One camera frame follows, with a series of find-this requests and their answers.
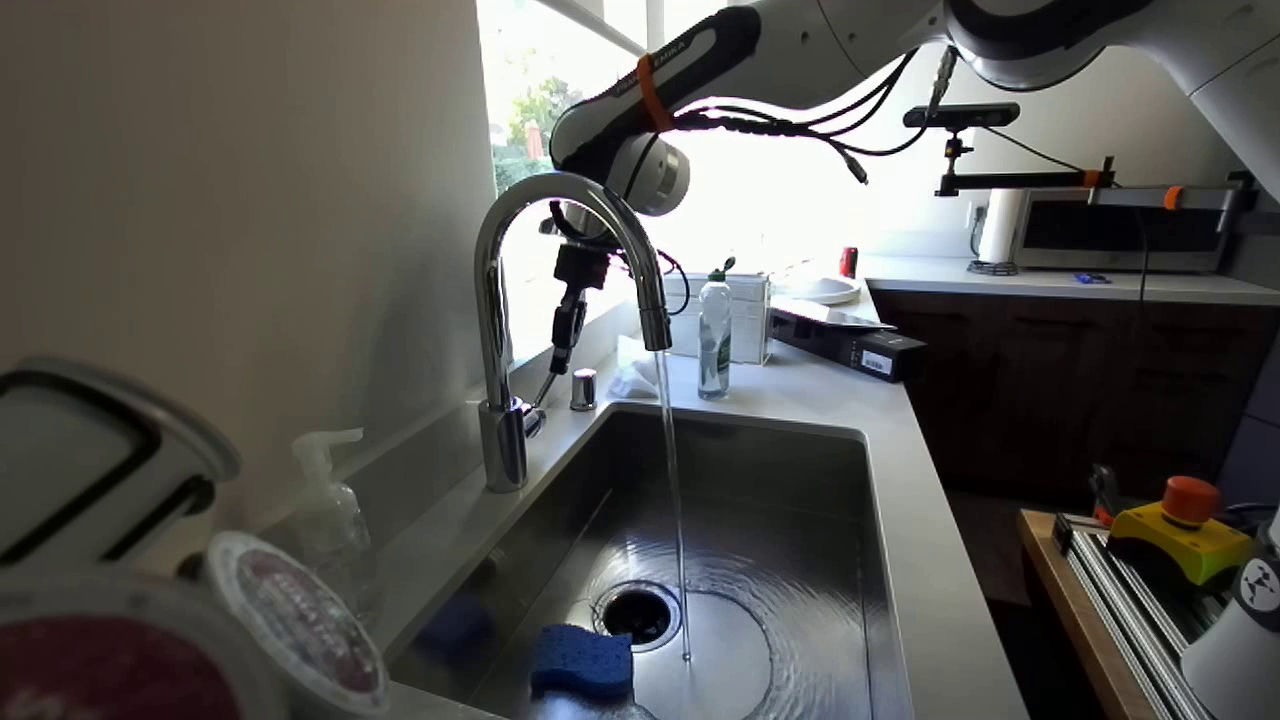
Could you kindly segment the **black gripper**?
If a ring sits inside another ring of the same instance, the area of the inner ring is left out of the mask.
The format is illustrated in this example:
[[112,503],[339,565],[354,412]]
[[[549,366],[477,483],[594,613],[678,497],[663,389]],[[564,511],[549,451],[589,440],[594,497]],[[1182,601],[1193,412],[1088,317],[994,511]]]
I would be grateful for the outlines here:
[[564,375],[589,319],[582,291],[604,284],[614,240],[606,230],[589,237],[573,229],[560,203],[552,203],[552,229],[560,230],[557,281],[573,305],[552,310],[549,370]]

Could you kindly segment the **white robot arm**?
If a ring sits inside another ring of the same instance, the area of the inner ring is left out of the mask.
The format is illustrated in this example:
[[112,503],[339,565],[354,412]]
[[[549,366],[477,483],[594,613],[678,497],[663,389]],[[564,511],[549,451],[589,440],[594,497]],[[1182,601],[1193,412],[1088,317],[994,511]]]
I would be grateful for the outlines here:
[[930,41],[1003,91],[1138,47],[1280,197],[1280,0],[732,0],[573,104],[552,122],[552,167],[604,185],[698,100],[821,107]]

